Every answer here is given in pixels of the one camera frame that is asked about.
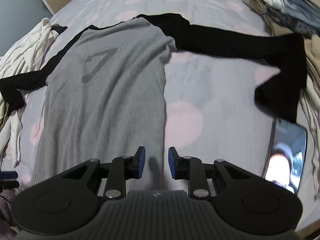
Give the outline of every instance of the black cable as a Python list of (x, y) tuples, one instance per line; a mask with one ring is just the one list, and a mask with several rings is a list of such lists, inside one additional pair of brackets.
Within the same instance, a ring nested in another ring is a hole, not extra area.
[(11, 202), (10, 202), (6, 197), (4, 197), (4, 196), (2, 196), (2, 195), (0, 195), (0, 197), (3, 198), (3, 199), (5, 199), (6, 201), (8, 201), (8, 202), (10, 203), (10, 205), (11, 205)]

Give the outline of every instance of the pile of clothes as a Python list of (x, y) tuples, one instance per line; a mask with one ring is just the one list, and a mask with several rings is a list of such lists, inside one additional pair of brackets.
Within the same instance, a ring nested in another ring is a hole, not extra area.
[(313, 156), (316, 197), (320, 197), (320, 0), (242, 0), (263, 16), (273, 36), (300, 33), (308, 66), (307, 87), (300, 103), (315, 141)]
[[(29, 33), (13, 44), (3, 57), (0, 57), (0, 79), (39, 70), (48, 48), (66, 29), (66, 26), (51, 25), (49, 18), (42, 19)], [(12, 166), (15, 167), (20, 161), (22, 110), (19, 109), (11, 114), (12, 110), (4, 101), (2, 93), (0, 94), (0, 168), (4, 148), (9, 139), (13, 150)], [(28, 95), (28, 92), (24, 94), (24, 100), (27, 100)]]

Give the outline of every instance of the white shirt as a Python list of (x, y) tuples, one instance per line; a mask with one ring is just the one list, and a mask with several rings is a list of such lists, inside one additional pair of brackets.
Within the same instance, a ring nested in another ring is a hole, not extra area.
[[(55, 41), (59, 34), (51, 30), (50, 19), (44, 18), (28, 34), (17, 41), (0, 57), (0, 78), (14, 76), (20, 73), (39, 70), (42, 58), (47, 49)], [(0, 94), (0, 122), (6, 114), (5, 101)], [(21, 109), (13, 111), (0, 131), (0, 153), (3, 152), (9, 138), (12, 149), (12, 166), (20, 161), (20, 132)]]

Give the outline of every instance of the wall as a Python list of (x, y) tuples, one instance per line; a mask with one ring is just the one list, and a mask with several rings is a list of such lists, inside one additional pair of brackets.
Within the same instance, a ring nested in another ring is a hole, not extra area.
[(52, 14), (40, 0), (0, 0), (0, 56)]

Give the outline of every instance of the phone screen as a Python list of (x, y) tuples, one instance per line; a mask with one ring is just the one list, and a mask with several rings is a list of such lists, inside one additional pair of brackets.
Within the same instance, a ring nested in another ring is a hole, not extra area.
[(264, 178), (297, 194), (307, 150), (307, 130), (277, 118), (266, 162)]

